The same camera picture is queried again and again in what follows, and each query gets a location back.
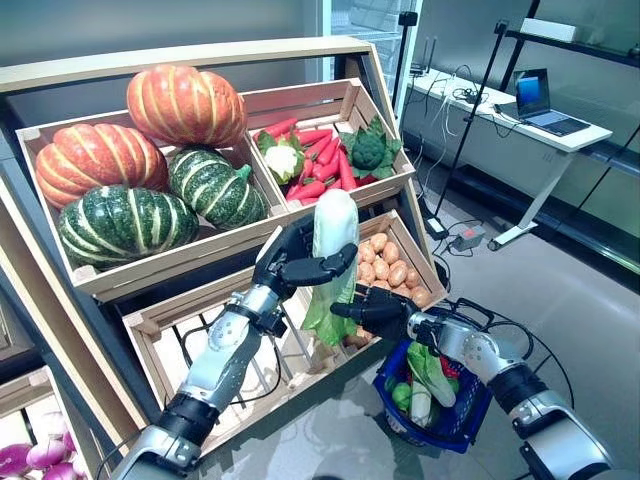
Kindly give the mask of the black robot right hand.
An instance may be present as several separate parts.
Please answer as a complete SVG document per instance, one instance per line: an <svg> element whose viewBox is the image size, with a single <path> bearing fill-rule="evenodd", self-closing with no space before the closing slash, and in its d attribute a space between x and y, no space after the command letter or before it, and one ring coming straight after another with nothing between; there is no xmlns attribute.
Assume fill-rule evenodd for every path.
<svg viewBox="0 0 640 480"><path fill-rule="evenodd" d="M416 338L426 319L408 297L379 287L357 285L350 302L334 302L330 311L351 319L365 331L383 340Z"/></svg>

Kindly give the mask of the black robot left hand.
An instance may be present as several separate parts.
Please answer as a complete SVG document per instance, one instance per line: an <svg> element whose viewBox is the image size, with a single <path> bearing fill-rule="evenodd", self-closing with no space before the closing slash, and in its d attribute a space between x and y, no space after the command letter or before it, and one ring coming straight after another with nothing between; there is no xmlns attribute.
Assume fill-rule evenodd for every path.
<svg viewBox="0 0 640 480"><path fill-rule="evenodd" d="M347 242L336 253L313 254L313 234L313 214L286 226L256 261L253 284L269 287L284 301L298 287L323 285L341 276L356 257L356 245Z"/></svg>

